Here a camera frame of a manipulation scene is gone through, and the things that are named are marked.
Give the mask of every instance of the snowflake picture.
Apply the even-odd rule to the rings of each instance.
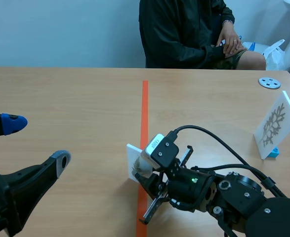
[[[273,144],[272,138],[279,134],[281,129],[280,122],[282,122],[285,118],[285,113],[282,113],[284,109],[284,105],[278,106],[276,110],[274,110],[266,121],[263,127],[263,135],[260,142],[263,142],[263,147],[268,145],[268,143]]]

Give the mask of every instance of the robotic arm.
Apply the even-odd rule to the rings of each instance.
[[[22,116],[0,115],[0,135],[22,130]],[[0,175],[0,231],[19,233],[41,197],[60,177],[71,160],[68,151],[57,151],[45,162],[8,175]]]
[[[174,144],[177,133],[186,128],[211,135],[243,164],[212,168],[195,166],[188,169],[186,162],[193,148],[188,146],[182,159],[177,159],[179,148]],[[211,132],[188,125],[171,131],[166,137],[158,134],[142,151],[141,156],[157,172],[145,178],[137,170],[133,171],[133,175],[153,199],[144,219],[140,220],[143,224],[150,222],[163,202],[169,202],[182,211],[208,212],[218,221],[226,237],[237,237],[233,230],[245,233],[247,237],[290,236],[290,198],[275,186],[270,177],[251,167]],[[226,176],[215,173],[215,170],[225,168],[250,170],[275,197],[266,198],[260,185],[237,172],[229,172]],[[168,177],[166,182],[163,182],[164,174]]]

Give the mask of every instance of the screw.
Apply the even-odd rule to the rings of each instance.
[[[215,216],[220,216],[223,213],[223,209],[220,206],[216,206],[213,208],[213,213]]]

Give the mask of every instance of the blue gripper tip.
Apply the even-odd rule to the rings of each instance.
[[[3,127],[3,134],[9,135],[11,133],[15,133],[21,131],[27,125],[27,119],[20,115],[8,115],[2,114],[2,127]]]

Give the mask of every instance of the camouflage shorts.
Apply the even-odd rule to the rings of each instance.
[[[230,57],[230,58],[225,58],[219,61],[211,62],[208,65],[209,69],[220,69],[220,70],[234,70],[237,68],[238,62],[243,55],[245,51],[241,51],[240,53],[237,53],[236,55]]]

